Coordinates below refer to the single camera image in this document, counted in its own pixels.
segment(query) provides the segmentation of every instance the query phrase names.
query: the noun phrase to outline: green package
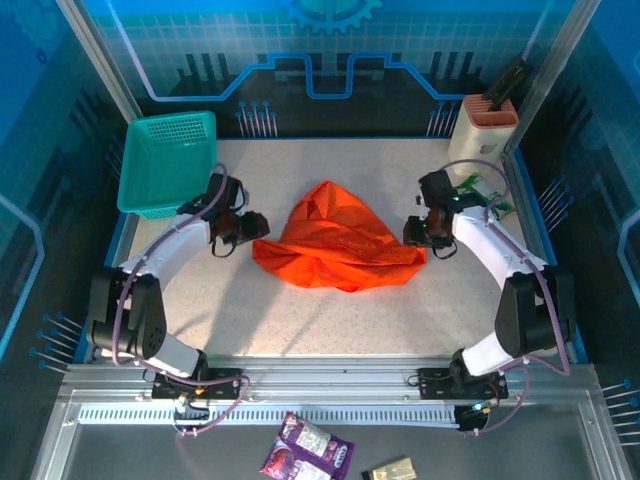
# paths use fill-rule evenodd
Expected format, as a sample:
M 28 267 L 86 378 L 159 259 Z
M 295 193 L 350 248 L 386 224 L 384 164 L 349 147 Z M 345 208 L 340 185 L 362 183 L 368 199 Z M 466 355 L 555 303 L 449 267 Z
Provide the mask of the green package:
M 500 192 L 496 191 L 496 189 L 493 188 L 479 173 L 471 175 L 464 182 L 458 185 L 456 190 L 461 195 L 465 193 L 477 193 L 485 202 L 487 202 L 487 205 L 502 195 Z M 516 207 L 506 200 L 503 200 L 502 202 L 494 205 L 492 211 L 496 218 L 501 220 L 511 212 L 515 212 Z

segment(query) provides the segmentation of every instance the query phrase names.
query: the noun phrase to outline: aluminum frame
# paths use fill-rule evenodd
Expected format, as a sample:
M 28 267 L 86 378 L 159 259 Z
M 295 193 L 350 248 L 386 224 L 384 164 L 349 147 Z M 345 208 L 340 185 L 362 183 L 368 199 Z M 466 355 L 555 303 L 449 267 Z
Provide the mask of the aluminum frame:
M 461 405 L 471 402 L 423 401 L 417 387 L 406 380 L 417 368 L 447 367 L 448 357 L 215 357 L 218 367 L 242 368 L 252 379 L 244 405 Z M 609 416 L 592 365 L 576 365 L 569 378 L 546 367 L 529 365 L 531 385 L 525 405 L 578 406 L 588 442 L 588 453 L 603 480 L 631 479 L 632 474 Z M 104 404 L 145 405 L 151 400 L 151 384 L 138 367 L 72 365 L 49 420 L 33 480 L 63 478 L 68 455 L 78 430 L 83 406 Z M 510 398 L 503 406 L 514 406 L 524 387 L 522 373 L 507 373 Z

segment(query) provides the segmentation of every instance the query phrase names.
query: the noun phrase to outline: gear logo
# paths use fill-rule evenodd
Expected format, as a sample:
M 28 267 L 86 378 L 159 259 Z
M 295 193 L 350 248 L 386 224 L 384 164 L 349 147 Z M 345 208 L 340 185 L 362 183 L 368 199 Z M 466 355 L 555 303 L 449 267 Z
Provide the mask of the gear logo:
M 58 32 L 57 8 L 54 0 L 0 0 L 0 12 L 11 15 L 39 49 Z
M 321 30 L 332 34 L 335 30 L 346 33 L 348 27 L 360 28 L 360 21 L 371 18 L 371 10 L 381 7 L 381 0 L 281 0 L 290 18 L 300 28 L 311 27 L 313 33 Z

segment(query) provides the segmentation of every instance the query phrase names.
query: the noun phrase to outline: orange cloth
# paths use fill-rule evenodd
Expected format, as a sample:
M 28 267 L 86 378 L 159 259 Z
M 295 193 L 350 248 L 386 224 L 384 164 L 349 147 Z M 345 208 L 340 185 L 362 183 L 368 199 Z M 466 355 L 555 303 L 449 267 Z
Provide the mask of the orange cloth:
M 294 207 L 279 242 L 253 242 L 253 259 L 299 287 L 357 292 L 404 285 L 427 252 L 401 245 L 359 198 L 326 181 Z

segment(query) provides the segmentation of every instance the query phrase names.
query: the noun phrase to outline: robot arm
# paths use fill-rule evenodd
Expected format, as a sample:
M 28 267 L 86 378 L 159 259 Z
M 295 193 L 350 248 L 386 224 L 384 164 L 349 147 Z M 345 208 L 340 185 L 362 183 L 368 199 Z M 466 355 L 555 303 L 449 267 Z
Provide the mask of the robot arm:
M 479 343 L 454 354 L 451 375 L 456 383 L 484 381 L 482 377 L 517 357 L 555 346 L 548 306 L 533 270 L 523 258 L 542 272 L 552 293 L 563 338 L 565 341 L 573 338 L 573 279 L 568 272 L 550 267 L 520 246 L 491 213 L 485 218 L 486 204 L 482 198 L 475 194 L 458 195 L 444 170 L 421 178 L 420 190 L 418 200 L 423 211 L 419 217 L 409 217 L 404 243 L 430 247 L 436 253 L 456 247 L 456 240 L 460 241 L 502 288 L 495 330 Z
M 162 371 L 183 378 L 200 380 L 206 373 L 204 354 L 167 332 L 162 291 L 191 257 L 209 245 L 212 245 L 214 256 L 228 256 L 236 246 L 269 233 L 267 220 L 261 214 L 244 212 L 248 194 L 242 183 L 232 177 L 227 178 L 225 191 L 214 208 L 185 227 L 176 228 L 211 202 L 221 182 L 222 176 L 213 174 L 207 192 L 180 207 L 178 215 L 158 238 L 170 230 L 176 230 L 175 233 L 145 258 L 123 310 L 121 355 L 145 360 Z M 230 249 L 227 254 L 218 255 L 218 239 Z M 127 277 L 143 255 L 133 257 L 117 268 L 104 267 L 94 276 L 87 332 L 90 343 L 111 350 L 118 299 Z

